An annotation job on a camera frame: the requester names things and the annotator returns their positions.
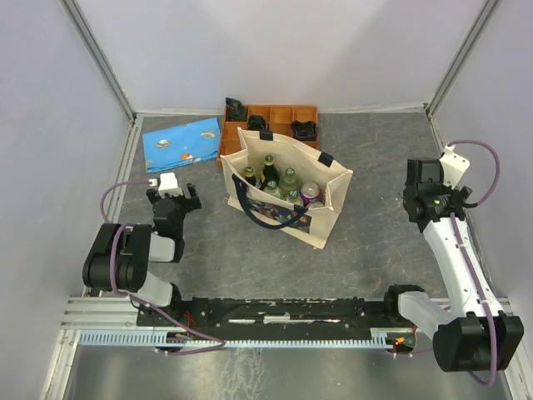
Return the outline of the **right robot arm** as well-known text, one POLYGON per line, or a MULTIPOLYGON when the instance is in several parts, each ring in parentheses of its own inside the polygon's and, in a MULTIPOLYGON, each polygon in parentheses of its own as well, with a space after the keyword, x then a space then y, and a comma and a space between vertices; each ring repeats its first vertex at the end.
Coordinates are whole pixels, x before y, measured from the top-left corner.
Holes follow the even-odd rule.
POLYGON ((419 328, 443 371, 496 373, 509 366, 524 326, 506 314, 485 280, 466 221, 470 194, 468 187, 451 186, 440 159, 408 160, 403 206, 436 257, 449 307, 437 305, 417 285, 394 285, 382 316, 393 326, 408 320, 419 328))

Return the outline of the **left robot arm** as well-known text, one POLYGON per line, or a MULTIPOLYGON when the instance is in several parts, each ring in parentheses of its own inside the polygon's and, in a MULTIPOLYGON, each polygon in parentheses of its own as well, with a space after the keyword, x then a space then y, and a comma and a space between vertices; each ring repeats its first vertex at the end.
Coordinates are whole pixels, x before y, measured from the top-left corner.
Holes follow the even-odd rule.
POLYGON ((182 296, 176 284, 148 271, 150 263, 179 263, 184 253, 184 220, 202 208, 194 184, 184 194, 160 194, 147 190, 153 224, 104 223, 93 242, 82 269, 86 287, 126 294, 144 307, 155 306, 155 314, 167 325, 184 315, 182 296))

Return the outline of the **red soda can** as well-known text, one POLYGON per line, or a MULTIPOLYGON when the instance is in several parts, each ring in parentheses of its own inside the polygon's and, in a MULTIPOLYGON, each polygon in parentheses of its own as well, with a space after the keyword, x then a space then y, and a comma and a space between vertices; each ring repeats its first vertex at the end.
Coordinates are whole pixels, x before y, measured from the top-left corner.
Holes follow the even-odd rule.
POLYGON ((310 202, 308 205, 307 205, 307 208, 308 209, 313 209, 313 208, 323 208, 324 207, 324 204, 322 202, 310 202))

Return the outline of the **cream canvas tote bag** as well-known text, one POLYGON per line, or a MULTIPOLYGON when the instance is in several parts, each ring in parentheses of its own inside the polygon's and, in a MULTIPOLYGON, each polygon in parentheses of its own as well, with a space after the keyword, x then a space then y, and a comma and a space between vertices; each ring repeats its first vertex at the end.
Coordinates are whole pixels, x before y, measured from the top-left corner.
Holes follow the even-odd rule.
POLYGON ((228 204, 257 226, 323 249, 353 171, 296 139, 240 128, 241 150, 222 155, 228 204))

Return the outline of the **purple soda can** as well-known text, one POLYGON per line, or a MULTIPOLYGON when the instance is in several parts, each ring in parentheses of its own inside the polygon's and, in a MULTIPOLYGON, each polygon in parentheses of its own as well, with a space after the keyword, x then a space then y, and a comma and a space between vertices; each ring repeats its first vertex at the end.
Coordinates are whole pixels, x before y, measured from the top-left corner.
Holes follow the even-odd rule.
POLYGON ((323 204, 321 189, 315 182, 304 182, 300 189, 301 199, 305 207, 311 203, 323 204))

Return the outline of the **clear bottle green cap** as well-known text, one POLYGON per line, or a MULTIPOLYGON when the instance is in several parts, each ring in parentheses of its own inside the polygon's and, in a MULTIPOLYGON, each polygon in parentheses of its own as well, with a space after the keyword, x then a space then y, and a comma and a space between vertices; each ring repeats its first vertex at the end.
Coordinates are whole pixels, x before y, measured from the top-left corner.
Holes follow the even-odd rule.
POLYGON ((289 167, 286 169, 280 177, 279 188, 285 194, 293 190, 300 192, 301 179, 298 177, 294 168, 289 167))

